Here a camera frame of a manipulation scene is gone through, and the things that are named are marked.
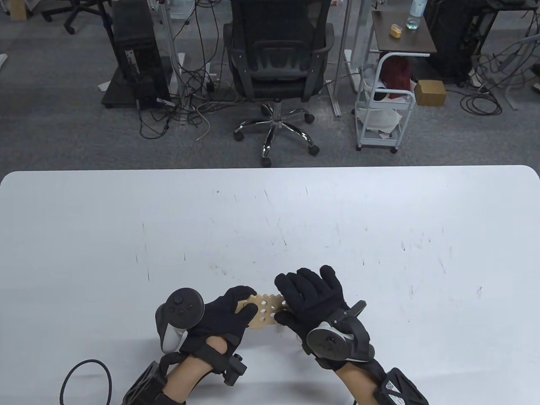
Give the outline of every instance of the red cloth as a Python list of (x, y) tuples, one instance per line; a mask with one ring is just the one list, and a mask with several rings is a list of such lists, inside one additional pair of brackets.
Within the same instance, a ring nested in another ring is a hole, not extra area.
[[(381, 69), (381, 80), (388, 89), (410, 91), (410, 63), (402, 56), (391, 56), (386, 59)], [(401, 94), (390, 94), (390, 98), (401, 97)]]

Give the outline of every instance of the computer tower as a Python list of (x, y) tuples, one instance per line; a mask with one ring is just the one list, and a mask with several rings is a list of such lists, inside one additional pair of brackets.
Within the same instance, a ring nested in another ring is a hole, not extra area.
[(487, 0), (429, 0), (424, 16), (437, 47), (427, 62), (445, 82), (468, 80), (496, 11)]
[(155, 106), (157, 98), (171, 100), (164, 63), (146, 0), (115, 0), (112, 2), (114, 46), (124, 81), (130, 84), (133, 96), (141, 108)]

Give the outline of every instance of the forearm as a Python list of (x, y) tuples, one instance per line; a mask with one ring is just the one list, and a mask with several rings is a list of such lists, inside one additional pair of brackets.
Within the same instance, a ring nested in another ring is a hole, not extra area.
[(336, 375), (344, 382), (359, 405), (379, 405), (373, 397), (377, 384), (366, 371), (347, 363), (336, 371)]
[[(227, 342), (216, 336), (206, 340), (209, 346), (221, 354), (227, 351)], [(167, 375), (167, 384), (163, 393), (173, 401), (184, 402), (201, 378), (212, 371), (212, 366), (196, 357), (189, 356)]]

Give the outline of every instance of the dark tabletop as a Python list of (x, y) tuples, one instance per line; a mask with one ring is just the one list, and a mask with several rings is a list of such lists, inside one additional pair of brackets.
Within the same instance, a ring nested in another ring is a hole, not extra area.
[(530, 11), (538, 9), (535, 0), (526, 0), (524, 4), (504, 3), (500, 0), (487, 0), (487, 3), (496, 11)]
[[(422, 17), (420, 27), (416, 31), (407, 28), (409, 13), (393, 11), (373, 11), (373, 25), (379, 50), (383, 52), (416, 52), (435, 53), (437, 48), (429, 33), (426, 20)], [(390, 35), (392, 24), (399, 25), (403, 32), (400, 39)]]

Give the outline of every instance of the cardboard box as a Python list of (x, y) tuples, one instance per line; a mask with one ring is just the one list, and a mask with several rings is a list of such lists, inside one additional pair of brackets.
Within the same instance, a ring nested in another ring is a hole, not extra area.
[(446, 101), (446, 89), (439, 80), (419, 80), (414, 88), (416, 103), (427, 107), (440, 107)]

